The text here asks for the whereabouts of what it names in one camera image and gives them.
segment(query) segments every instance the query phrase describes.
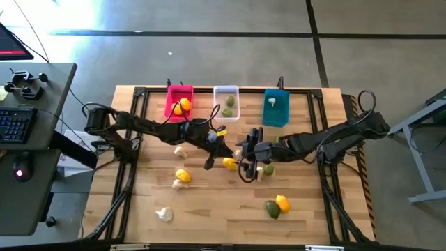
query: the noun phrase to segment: clear plastic container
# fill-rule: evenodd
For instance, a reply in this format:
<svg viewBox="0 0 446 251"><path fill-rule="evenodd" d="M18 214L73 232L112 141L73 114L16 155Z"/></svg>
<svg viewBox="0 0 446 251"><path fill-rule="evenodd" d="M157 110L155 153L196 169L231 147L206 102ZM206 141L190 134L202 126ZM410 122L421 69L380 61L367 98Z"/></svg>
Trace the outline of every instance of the clear plastic container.
<svg viewBox="0 0 446 251"><path fill-rule="evenodd" d="M226 99L229 96L235 98L234 105L228 107ZM217 122L237 122L240 118L240 97L238 95L238 86L214 86L214 107L220 104L220 110L215 116ZM232 116L225 117L222 114L223 109L229 108L232 111Z"/></svg>

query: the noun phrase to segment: pink bin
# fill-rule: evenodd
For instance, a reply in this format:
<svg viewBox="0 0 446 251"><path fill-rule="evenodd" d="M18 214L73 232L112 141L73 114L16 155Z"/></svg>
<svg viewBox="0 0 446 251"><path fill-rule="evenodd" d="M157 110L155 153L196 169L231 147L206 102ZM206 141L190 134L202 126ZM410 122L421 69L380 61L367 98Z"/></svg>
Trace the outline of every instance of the pink bin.
<svg viewBox="0 0 446 251"><path fill-rule="evenodd" d="M187 112L185 111L185 115L186 118L189 120L192 118L192 108L194 105L194 87L186 85L180 85L180 86L171 85L167 89L166 108L164 109L164 115L166 116L166 118L169 117L170 111L172 110L171 108L172 104L180 101L181 98L187 98L190 101L191 104L190 111ZM171 122L184 121L184 116L172 113L172 116L170 117L169 121Z"/></svg>

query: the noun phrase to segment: gray floor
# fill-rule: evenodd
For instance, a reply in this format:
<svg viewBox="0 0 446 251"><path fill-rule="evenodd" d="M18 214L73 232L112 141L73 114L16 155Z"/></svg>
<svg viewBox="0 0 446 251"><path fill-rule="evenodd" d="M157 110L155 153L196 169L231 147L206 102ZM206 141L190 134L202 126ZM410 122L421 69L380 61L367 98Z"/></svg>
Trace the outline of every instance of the gray floor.
<svg viewBox="0 0 446 251"><path fill-rule="evenodd" d="M117 84L269 86L283 75L286 86L320 87L311 38L152 38L50 36L52 29L107 31L309 32L304 0L21 0L53 62L79 65L72 89L85 102L108 105ZM313 0L320 33L445 34L443 0ZM41 15L36 8L44 8ZM0 3L0 22L40 50L12 1ZM377 110L393 126L444 89L446 40L321 39L330 87L356 95L371 89ZM81 130L84 118L72 97L65 120ZM442 132L426 132L423 145ZM445 148L425 156L434 187L445 188ZM446 200L409 206L424 192L404 138L366 143L376 232L381 243L446 249ZM89 175L55 182L50 213L57 228L39 226L30 237L0 238L0 245L69 241L77 237L89 191Z"/></svg>

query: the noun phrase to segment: wooden tabletop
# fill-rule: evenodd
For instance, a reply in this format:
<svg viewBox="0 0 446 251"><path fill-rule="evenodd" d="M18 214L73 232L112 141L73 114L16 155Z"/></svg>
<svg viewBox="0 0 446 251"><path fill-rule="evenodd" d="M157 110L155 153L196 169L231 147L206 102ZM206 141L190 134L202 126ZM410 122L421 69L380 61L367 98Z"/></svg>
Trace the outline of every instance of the wooden tabletop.
<svg viewBox="0 0 446 251"><path fill-rule="evenodd" d="M117 86L112 107L129 111L135 86ZM329 126L346 120L339 89L322 89ZM165 93L149 97L146 119L164 121ZM322 128L317 102L314 102L318 127ZM192 115L208 118L213 108L212 93L195 93ZM240 119L226 123L228 146L236 150L236 142L244 140L251 128L261 125L263 94L240 94ZM289 123L283 128L264 126L264 141L276 136L311 132L307 98L291 96ZM211 170L203 164L205 151L187 143L182 145L189 158L174 155L175 146L158 138L144 136L137 166L137 177L130 206L125 242L143 243L239 243L239 244L328 244L327 223L323 207L321 183L315 164L303 161L274 163L276 174L262 183L243 183L237 172L230 172L216 159ZM101 155L101 165L112 159L112 152ZM354 157L345 162L357 168ZM190 188L173 190L171 185L177 169L191 175ZM118 163L95 173L84 215L84 232L89 234L109 210ZM338 170L344 207L362 233L370 239L374 235L362 190L360 177L340 165ZM285 195L291 211L273 220L265 210L266 201ZM168 206L174 211L171 222L158 219L156 211ZM121 210L117 214L115 233ZM338 236L339 219L334 214Z"/></svg>

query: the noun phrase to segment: green plastic fruit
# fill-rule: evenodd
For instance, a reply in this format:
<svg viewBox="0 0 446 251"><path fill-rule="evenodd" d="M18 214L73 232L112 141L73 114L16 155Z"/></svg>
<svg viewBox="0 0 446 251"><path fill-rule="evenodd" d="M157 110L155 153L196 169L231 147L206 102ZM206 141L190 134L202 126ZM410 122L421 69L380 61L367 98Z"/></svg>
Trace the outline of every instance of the green plastic fruit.
<svg viewBox="0 0 446 251"><path fill-rule="evenodd" d="M223 114L223 116L225 116L225 117L232 117L232 111L231 111L231 109L229 109L229 108L224 108L224 109L222 110L222 114Z"/></svg>
<svg viewBox="0 0 446 251"><path fill-rule="evenodd" d="M280 207L275 201L267 201L266 210L268 212L268 215L270 215L274 219L277 219L280 215Z"/></svg>
<svg viewBox="0 0 446 251"><path fill-rule="evenodd" d="M236 99L234 98L234 96L228 96L226 98L226 105L228 107L233 107L235 103L236 103Z"/></svg>
<svg viewBox="0 0 446 251"><path fill-rule="evenodd" d="M265 175L272 175L274 173L274 167L272 164L266 165L265 168L263 168L263 174Z"/></svg>

